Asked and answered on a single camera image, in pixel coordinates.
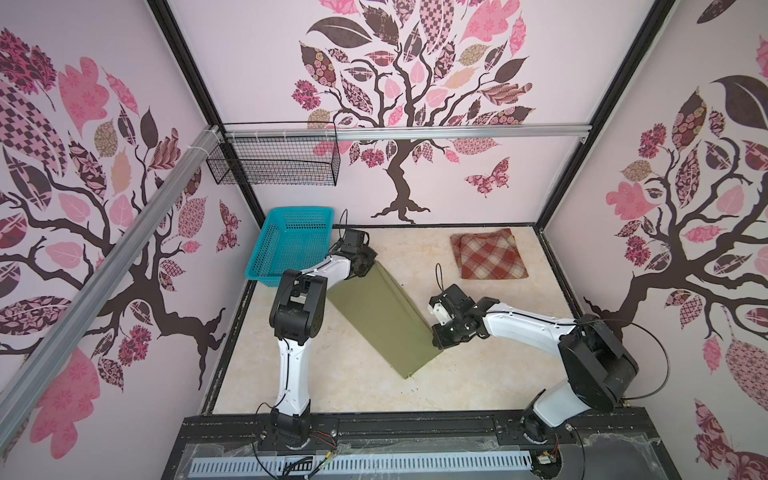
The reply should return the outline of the olive and white skirt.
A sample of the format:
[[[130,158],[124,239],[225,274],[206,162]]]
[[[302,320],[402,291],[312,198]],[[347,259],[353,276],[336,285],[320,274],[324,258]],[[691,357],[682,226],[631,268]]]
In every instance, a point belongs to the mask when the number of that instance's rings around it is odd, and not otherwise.
[[[330,288],[328,299],[404,379],[440,354],[422,312],[380,263]]]

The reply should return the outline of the red plaid skirt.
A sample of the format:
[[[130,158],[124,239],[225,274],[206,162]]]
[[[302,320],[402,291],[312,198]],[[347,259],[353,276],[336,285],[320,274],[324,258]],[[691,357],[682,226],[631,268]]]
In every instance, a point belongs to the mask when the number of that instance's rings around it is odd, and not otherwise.
[[[460,277],[465,280],[518,280],[529,276],[510,228],[450,236]]]

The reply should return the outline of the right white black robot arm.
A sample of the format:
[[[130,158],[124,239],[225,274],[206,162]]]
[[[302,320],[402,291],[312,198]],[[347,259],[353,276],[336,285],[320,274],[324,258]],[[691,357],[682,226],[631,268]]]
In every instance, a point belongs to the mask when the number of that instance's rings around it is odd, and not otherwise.
[[[445,350],[473,338],[511,339],[559,359],[566,379],[539,393],[523,411],[521,435],[533,444],[588,410],[610,413],[639,372],[636,360],[600,319],[556,319],[515,309],[497,299],[479,301],[444,292],[429,300],[437,319],[433,344]]]

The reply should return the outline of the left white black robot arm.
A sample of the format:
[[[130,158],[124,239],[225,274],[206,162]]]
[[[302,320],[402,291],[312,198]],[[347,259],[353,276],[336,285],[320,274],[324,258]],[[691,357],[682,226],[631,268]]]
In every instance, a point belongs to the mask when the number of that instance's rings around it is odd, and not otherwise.
[[[376,256],[367,245],[351,250],[339,247],[313,267],[283,273],[269,315],[280,353],[279,390],[270,410],[275,434],[301,445],[308,442],[310,346],[323,324],[328,290],[366,276]]]

